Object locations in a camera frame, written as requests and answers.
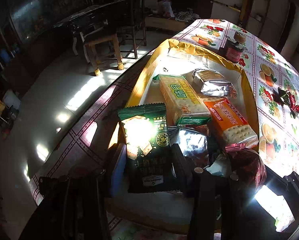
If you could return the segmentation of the wooden stool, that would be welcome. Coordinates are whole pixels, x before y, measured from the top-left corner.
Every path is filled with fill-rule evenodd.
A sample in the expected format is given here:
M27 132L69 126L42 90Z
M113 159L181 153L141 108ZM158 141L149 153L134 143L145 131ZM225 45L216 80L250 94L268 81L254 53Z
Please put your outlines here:
M116 33L94 33L88 35L83 44L89 53L88 56L95 68L94 73L96 76L101 74L101 65L105 63L105 60L116 59L118 70L124 69Z

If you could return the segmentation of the yellow-rimmed white cardboard tray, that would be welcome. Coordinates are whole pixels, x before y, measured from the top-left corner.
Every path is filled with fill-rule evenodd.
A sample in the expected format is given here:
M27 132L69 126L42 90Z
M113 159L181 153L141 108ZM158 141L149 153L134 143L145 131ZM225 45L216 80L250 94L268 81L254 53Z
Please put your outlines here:
M163 95L154 81L158 74L182 75L192 87L192 73L208 67L232 82L237 97L230 102L248 121L251 128L259 129L258 115L253 90L246 72L236 64L200 46L176 39L165 40L143 68L128 100L127 106L143 103L160 103ZM175 126L168 117L169 135L172 144L179 144L183 154L192 157L197 164L207 164L207 136L213 131L211 125L200 127ZM171 192L128 193L128 182L123 177L122 164L126 160L122 153L117 158L111 178L110 196L105 200L107 210L116 217L176 234L186 234L194 207L194 200L179 190Z

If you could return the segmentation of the dark jar with pink label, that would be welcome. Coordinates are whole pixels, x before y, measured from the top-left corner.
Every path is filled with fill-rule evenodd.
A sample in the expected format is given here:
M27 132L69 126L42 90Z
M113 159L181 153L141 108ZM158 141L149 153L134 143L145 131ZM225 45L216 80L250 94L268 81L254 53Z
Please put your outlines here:
M226 36L224 56L232 63L238 63L245 49L246 35L235 31L233 37Z

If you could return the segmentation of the dark green cracker packet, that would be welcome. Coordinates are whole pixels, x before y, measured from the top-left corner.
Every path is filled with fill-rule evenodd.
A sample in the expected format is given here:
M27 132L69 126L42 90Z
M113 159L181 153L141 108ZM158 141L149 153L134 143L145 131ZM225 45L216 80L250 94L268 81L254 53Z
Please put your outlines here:
M164 103L118 110L126 142L129 193L173 191L172 150Z

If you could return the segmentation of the floral fruit tablecloth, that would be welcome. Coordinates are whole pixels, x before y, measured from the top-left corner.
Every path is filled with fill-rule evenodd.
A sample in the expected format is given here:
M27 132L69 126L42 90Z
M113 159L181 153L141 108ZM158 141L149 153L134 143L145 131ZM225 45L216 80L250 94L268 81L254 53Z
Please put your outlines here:
M188 239L299 239L299 75L252 40L251 70L190 40L126 70L30 180L38 239L110 239L107 213Z

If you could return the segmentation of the brown red snack bag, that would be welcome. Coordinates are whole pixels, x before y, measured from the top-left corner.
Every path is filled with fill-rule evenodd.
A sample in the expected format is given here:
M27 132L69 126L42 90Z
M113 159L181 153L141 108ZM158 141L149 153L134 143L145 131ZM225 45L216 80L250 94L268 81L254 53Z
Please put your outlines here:
M260 155L245 146L245 144L231 144L225 147L232 171L234 171L243 185L252 193L257 193L264 185L267 172Z

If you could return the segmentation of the orange cracker package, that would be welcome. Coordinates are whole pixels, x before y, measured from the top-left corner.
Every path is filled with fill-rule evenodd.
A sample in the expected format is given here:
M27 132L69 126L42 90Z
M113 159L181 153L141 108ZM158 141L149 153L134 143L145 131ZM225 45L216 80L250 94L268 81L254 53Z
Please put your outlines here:
M258 145L257 134L227 98L204 101L204 104L211 113L212 130L226 146L243 144L246 148L254 148Z

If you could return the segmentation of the silver foil snack bag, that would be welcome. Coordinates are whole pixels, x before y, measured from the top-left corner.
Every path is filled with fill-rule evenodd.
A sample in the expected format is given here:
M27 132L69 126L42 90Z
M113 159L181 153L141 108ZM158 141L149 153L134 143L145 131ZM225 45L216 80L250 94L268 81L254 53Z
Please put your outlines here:
M192 128L172 126L168 128L171 145L178 144L183 155L193 160L196 166L208 165L208 142L210 137Z

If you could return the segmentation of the dark green small packets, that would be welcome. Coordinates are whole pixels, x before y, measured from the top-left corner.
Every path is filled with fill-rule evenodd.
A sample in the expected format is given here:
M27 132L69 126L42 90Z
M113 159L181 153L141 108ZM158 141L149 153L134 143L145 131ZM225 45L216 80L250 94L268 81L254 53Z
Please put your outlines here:
M283 90L281 88L278 88L278 103L281 106L283 105L287 105L288 107L291 106L290 92L288 90Z

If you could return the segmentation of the green yellow cracker package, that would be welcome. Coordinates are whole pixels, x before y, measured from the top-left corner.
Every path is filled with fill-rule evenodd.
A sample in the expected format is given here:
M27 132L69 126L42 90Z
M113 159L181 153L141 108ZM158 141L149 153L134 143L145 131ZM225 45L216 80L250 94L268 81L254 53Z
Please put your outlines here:
M166 110L176 126L197 127L211 120L210 111L185 77L159 74L153 79L159 84Z

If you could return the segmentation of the red wrapped candy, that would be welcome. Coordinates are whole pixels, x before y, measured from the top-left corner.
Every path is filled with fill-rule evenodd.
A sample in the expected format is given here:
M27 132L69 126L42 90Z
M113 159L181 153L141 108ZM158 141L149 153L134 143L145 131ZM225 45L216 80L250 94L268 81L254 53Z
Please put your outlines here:
M290 92L288 92L288 98L290 101L290 110L294 115L298 115L299 114L299 105L296 103L296 99L295 96L293 94L291 94Z

